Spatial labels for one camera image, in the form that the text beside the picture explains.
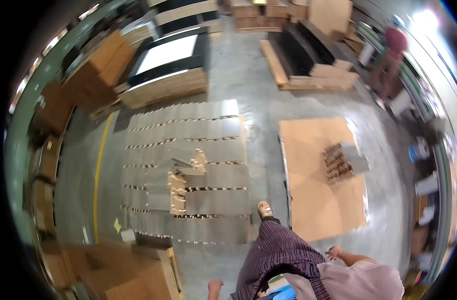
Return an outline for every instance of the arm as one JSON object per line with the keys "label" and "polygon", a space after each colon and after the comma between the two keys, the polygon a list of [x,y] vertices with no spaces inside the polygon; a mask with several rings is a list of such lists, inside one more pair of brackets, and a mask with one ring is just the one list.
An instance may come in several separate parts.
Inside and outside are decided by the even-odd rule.
{"label": "arm", "polygon": [[219,300],[220,290],[222,289],[222,279],[212,279],[208,282],[208,298],[207,300]]}
{"label": "arm", "polygon": [[328,249],[328,251],[325,253],[328,255],[328,258],[333,261],[333,260],[341,260],[343,261],[347,267],[351,267],[354,263],[361,261],[361,260],[369,260],[374,263],[377,263],[375,260],[372,258],[365,256],[365,255],[359,255],[359,254],[352,254],[350,252],[347,252],[345,250],[342,250],[340,246],[333,246],[332,248]]}

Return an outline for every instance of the cardboard sheet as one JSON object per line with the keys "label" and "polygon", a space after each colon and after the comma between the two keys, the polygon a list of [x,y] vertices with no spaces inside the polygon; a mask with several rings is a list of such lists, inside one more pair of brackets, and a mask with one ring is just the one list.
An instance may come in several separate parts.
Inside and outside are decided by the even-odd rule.
{"label": "cardboard sheet", "polygon": [[327,184],[322,151],[338,142],[355,142],[345,119],[282,120],[279,125],[292,196],[292,230],[312,242],[364,225],[364,176]]}

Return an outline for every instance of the sandal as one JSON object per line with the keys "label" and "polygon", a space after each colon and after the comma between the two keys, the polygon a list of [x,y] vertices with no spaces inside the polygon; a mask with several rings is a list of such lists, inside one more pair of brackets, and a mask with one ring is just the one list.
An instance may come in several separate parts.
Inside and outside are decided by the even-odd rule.
{"label": "sandal", "polygon": [[272,213],[272,208],[270,207],[270,204],[268,204],[265,201],[260,201],[257,204],[257,211],[259,213],[260,219],[263,219],[265,217],[273,217],[274,214]]}

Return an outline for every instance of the yellow floor line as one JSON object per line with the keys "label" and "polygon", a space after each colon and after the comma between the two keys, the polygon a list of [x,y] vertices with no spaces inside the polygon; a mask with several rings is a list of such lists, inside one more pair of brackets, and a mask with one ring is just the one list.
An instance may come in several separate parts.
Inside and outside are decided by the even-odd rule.
{"label": "yellow floor line", "polygon": [[113,112],[107,118],[102,141],[100,142],[100,149],[98,151],[97,168],[95,169],[95,187],[93,188],[93,232],[95,234],[95,243],[99,243],[99,226],[97,225],[97,198],[99,196],[99,173],[100,163],[102,162],[102,154],[104,152],[105,138],[109,131],[110,122],[112,121]]}

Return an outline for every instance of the bucket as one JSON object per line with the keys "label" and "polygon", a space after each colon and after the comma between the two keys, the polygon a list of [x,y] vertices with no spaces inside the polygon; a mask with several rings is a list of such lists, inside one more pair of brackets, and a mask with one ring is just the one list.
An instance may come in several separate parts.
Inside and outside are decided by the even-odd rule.
{"label": "bucket", "polygon": [[408,148],[408,155],[413,163],[430,157],[430,150],[427,141],[423,137],[417,137],[417,142]]}

